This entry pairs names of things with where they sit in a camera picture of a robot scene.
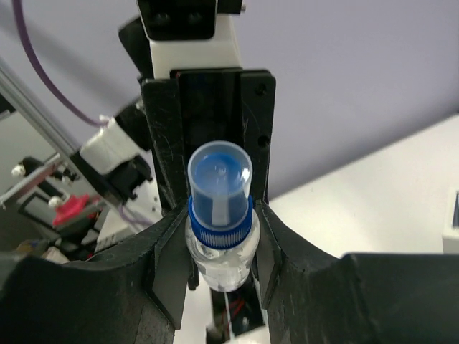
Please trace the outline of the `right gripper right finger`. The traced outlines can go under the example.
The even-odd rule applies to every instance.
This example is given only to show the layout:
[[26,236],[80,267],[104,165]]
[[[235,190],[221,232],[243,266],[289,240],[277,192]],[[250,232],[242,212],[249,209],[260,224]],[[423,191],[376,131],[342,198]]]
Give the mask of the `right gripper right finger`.
[[335,258],[264,202],[257,272],[272,343],[456,343],[458,257]]

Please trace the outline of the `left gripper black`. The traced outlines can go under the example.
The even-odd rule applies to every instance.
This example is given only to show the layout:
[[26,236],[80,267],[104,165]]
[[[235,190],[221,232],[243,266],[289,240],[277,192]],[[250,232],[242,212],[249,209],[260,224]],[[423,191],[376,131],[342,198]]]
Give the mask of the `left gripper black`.
[[243,147],[252,161],[250,193],[268,200],[276,79],[268,70],[179,70],[176,80],[145,79],[141,96],[164,213],[191,195],[188,163],[205,143],[239,144],[233,130],[242,107]]

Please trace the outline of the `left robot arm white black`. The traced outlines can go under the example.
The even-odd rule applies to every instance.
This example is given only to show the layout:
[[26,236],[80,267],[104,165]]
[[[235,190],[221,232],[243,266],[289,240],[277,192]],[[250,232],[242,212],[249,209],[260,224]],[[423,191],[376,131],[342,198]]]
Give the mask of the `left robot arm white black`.
[[142,151],[153,167],[164,211],[190,196],[186,167],[191,155],[215,140],[232,142],[253,166],[250,193],[268,199],[270,139],[276,81],[267,70],[246,70],[240,61],[233,18],[214,18],[208,39],[191,36],[154,41],[141,18],[120,29],[119,40],[139,72],[141,94],[103,127],[72,159],[99,194],[114,204],[134,196],[147,177]]

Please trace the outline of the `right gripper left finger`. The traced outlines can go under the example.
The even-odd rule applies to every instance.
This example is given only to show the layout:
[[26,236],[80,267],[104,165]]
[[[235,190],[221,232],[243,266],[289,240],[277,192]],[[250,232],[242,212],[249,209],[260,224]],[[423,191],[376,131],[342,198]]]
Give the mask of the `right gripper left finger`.
[[86,262],[1,255],[3,343],[172,343],[191,260],[185,206]]

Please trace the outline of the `clear blue-capped glue tube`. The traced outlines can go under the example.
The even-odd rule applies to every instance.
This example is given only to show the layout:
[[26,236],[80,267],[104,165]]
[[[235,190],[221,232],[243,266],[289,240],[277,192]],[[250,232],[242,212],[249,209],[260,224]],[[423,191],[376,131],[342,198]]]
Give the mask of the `clear blue-capped glue tube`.
[[260,241],[252,161],[238,145],[212,141],[191,155],[187,173],[187,248],[211,289],[233,292],[249,277]]

